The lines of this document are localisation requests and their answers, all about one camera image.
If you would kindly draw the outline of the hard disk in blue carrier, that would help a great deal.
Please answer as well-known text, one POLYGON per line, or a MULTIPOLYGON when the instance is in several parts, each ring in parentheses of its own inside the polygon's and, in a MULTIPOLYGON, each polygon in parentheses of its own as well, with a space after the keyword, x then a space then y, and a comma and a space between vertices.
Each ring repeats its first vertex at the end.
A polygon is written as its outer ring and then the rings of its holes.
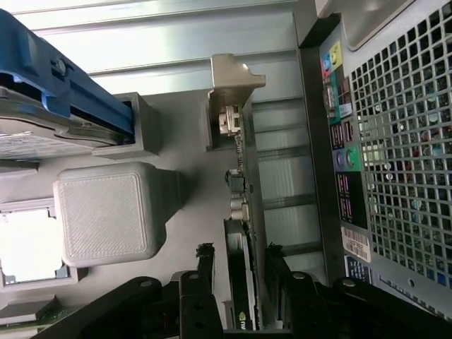
POLYGON ((135 141, 130 105, 0 9, 0 160, 41 160, 135 141))

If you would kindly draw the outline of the blue printed sticker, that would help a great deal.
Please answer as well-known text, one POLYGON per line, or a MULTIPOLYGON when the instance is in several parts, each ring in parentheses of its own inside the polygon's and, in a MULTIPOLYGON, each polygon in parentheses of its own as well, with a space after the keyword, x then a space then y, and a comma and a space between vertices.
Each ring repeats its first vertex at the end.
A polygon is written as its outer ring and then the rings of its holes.
POLYGON ((372 274, 369 267, 351 256, 345 256, 345 272, 347 277, 372 284, 372 274))

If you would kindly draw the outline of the grey perforated PC case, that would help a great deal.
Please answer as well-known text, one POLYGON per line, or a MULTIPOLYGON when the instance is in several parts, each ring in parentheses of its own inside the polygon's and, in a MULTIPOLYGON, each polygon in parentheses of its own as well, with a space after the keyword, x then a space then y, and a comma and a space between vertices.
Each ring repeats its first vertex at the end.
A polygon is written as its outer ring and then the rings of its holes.
POLYGON ((329 0, 299 36, 325 250, 372 285, 452 322, 452 0, 329 0), (340 218, 321 53, 339 41, 357 117, 367 228, 340 218), (371 263, 344 250, 366 236, 371 263))

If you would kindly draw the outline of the white barcode sticker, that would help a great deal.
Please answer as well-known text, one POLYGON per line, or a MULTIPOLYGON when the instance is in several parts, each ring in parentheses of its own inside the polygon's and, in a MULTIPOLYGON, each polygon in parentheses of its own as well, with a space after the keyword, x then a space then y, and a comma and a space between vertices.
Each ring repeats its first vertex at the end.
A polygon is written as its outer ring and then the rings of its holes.
POLYGON ((344 250, 367 263, 371 263, 370 243, 366 236, 346 227, 341 227, 341 235, 344 250))

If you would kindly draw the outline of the silver CPU chip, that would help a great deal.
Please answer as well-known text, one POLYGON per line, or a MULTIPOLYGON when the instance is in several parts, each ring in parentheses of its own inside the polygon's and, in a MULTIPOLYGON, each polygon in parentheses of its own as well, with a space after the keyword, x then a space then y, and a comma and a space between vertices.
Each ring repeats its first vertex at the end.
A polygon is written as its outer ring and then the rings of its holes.
POLYGON ((49 210, 0 213, 0 268, 7 282, 53 279, 63 266, 57 220, 49 210))

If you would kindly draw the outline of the grey printed parts rack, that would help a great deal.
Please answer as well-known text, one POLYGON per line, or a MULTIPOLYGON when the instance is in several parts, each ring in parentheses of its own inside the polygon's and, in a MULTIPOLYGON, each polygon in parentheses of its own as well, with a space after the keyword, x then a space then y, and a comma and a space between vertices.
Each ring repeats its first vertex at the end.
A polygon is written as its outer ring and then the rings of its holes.
POLYGON ((196 270, 204 243, 215 249, 213 290, 225 284, 224 176, 236 157, 231 148, 206 150, 211 90, 115 95, 133 110, 127 145, 0 160, 0 213, 49 210, 64 263, 53 279, 21 283, 7 282, 0 268, 0 339, 33 339, 39 332, 25 323, 84 307, 133 278, 166 285, 196 270))

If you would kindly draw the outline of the green RAM stick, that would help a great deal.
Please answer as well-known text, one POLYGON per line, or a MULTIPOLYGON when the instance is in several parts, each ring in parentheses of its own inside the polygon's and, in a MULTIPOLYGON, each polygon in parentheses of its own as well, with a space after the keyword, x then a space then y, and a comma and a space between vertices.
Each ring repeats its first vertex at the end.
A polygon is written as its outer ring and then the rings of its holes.
POLYGON ((33 329, 37 332, 43 331, 44 329, 54 325, 60 320, 72 315, 74 312, 82 309, 83 305, 70 306, 70 307, 58 307, 56 309, 48 310, 41 318, 36 321, 25 323, 23 328, 29 330, 33 329))

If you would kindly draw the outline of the graphics card with metal bracket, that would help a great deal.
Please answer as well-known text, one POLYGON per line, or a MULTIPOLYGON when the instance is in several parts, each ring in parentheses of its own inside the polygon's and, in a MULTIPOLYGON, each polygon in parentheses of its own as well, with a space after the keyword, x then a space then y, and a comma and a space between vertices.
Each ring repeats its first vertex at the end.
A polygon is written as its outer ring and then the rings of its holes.
POLYGON ((236 165, 224 176, 230 193, 230 216, 224 226, 232 325, 256 331, 260 328, 259 273, 265 226, 251 95, 266 85, 266 77, 253 74, 233 54, 212 55, 210 67, 213 88, 206 105, 206 150, 231 148, 236 157, 236 165))

